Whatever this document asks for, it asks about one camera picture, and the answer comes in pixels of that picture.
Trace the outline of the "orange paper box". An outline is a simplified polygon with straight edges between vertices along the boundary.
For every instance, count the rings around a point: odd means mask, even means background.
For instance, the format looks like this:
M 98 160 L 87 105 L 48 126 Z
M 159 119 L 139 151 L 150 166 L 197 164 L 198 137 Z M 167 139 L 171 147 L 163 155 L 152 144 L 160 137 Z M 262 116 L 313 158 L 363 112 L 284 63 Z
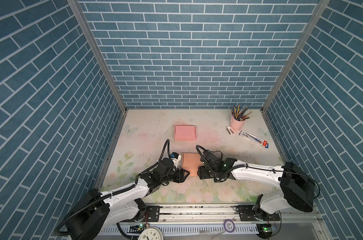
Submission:
M 198 153 L 183 153 L 182 168 L 189 171 L 191 177 L 198 177 L 198 168 L 204 165 L 200 159 L 201 157 Z

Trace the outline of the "pink paper box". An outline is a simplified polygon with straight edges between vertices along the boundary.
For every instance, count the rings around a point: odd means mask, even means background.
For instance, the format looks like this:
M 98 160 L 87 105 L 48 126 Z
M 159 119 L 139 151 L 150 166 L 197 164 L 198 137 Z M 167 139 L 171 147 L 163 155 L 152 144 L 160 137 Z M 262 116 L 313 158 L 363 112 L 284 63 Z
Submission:
M 196 140 L 196 126 L 193 125 L 175 125 L 174 126 L 174 140 L 175 141 L 195 141 Z

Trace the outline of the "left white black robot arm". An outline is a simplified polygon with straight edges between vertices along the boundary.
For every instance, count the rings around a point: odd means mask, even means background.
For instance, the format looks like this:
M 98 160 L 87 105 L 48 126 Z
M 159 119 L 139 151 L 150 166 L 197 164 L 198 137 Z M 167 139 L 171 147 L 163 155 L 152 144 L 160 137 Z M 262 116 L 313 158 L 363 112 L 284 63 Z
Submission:
M 123 221 L 140 221 L 147 208 L 143 198 L 169 183 L 183 183 L 190 172 L 177 167 L 177 159 L 164 158 L 139 173 L 132 184 L 87 192 L 54 230 L 56 236 L 93 240 L 101 230 Z

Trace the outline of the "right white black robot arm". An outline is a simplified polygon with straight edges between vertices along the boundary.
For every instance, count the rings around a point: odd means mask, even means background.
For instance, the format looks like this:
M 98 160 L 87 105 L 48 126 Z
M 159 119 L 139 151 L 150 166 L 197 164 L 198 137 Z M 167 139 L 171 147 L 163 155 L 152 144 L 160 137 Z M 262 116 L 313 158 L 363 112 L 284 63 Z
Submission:
M 234 158 L 217 157 L 201 146 L 196 150 L 202 166 L 197 175 L 201 180 L 213 179 L 215 183 L 227 180 L 245 180 L 265 184 L 276 190 L 268 195 L 258 195 L 252 207 L 253 216 L 267 221 L 276 212 L 288 208 L 311 213 L 318 184 L 294 163 L 283 166 L 263 166 L 246 163 Z

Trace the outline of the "pink pencil cup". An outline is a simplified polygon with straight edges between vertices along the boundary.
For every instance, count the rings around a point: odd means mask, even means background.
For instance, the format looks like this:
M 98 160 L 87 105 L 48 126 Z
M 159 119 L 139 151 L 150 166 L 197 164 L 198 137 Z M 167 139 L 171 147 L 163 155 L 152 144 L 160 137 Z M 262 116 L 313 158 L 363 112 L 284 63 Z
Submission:
M 229 126 L 234 130 L 234 132 L 241 131 L 242 127 L 244 126 L 246 120 L 238 121 L 233 116 L 231 117 Z

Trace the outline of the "white toothpaste tube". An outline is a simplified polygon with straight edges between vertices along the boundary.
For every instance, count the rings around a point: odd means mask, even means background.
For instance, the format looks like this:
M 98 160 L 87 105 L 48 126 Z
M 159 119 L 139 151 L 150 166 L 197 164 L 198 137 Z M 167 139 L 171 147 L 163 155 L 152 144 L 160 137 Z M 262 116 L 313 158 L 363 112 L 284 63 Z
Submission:
M 266 140 L 263 140 L 255 135 L 252 135 L 244 130 L 241 130 L 239 132 L 239 136 L 248 139 L 249 141 L 256 143 L 259 146 L 262 146 L 263 148 L 268 149 L 269 143 Z

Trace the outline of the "purple tape roll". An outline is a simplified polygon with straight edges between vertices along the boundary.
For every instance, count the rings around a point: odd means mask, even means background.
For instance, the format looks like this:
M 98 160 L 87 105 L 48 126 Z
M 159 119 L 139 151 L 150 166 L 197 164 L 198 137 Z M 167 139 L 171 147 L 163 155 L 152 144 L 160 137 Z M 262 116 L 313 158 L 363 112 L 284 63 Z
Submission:
M 233 220 L 226 219 L 223 223 L 223 227 L 226 233 L 233 233 L 235 231 L 235 223 Z

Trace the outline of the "coloured pencils bundle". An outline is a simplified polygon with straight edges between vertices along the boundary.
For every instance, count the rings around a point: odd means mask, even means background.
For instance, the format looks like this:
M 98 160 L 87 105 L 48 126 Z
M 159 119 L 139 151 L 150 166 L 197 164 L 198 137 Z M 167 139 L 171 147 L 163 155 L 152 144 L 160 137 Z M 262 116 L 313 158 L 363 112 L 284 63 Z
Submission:
M 239 122 L 243 122 L 249 119 L 252 111 L 249 110 L 249 107 L 246 105 L 237 105 L 231 108 L 232 117 Z

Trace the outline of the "white round clock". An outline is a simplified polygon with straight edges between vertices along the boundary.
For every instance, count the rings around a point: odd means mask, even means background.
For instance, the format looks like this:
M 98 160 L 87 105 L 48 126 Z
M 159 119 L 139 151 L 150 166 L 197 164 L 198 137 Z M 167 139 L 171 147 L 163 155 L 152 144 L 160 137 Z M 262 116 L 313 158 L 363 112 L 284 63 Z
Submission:
M 163 233 L 157 227 L 148 227 L 140 234 L 138 240 L 164 240 Z

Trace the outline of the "aluminium mounting rail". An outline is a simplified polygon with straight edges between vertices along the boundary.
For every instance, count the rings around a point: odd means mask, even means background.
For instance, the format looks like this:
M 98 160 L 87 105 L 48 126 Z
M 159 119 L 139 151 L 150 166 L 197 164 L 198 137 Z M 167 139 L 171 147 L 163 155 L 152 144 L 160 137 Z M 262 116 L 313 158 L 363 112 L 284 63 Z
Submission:
M 239 205 L 251 205 L 246 203 L 200 203 L 200 204 L 156 204 L 147 206 L 160 206 L 158 222 L 154 224 L 218 224 L 226 219 L 236 223 L 320 223 L 322 217 L 317 209 L 311 213 L 304 213 L 293 208 L 281 210 L 280 221 L 277 222 L 242 222 L 235 207 Z

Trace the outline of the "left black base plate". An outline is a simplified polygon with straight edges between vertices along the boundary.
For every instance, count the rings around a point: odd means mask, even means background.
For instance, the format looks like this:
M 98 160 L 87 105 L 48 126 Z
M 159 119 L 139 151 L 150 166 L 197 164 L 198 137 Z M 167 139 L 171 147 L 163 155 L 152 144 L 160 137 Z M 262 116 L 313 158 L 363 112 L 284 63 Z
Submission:
M 158 222 L 160 216 L 160 206 L 146 206 L 139 208 L 138 213 L 134 216 L 134 222 Z

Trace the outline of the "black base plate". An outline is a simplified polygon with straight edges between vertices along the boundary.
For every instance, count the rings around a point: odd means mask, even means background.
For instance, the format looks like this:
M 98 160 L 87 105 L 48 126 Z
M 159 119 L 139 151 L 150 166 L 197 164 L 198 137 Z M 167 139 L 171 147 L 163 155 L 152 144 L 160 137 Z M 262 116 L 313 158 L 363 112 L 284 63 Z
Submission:
M 280 214 L 275 212 L 274 214 L 268 214 L 263 210 L 257 208 L 254 210 L 252 205 L 239 205 L 235 207 L 236 212 L 239 214 L 239 218 L 242 222 L 277 222 L 280 221 Z
M 160 216 L 160 206 L 146 206 L 139 208 L 138 213 L 134 216 L 134 222 L 158 222 Z

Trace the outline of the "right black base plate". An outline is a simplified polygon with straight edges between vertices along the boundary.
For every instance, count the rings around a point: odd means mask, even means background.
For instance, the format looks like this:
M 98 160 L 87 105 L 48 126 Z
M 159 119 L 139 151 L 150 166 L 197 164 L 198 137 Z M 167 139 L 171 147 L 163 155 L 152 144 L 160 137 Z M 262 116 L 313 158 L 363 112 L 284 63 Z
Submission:
M 274 214 L 268 214 L 263 210 L 257 208 L 254 210 L 252 205 L 239 205 L 235 207 L 236 212 L 239 214 L 239 218 L 242 222 L 277 222 L 280 221 L 280 214 L 275 212 Z

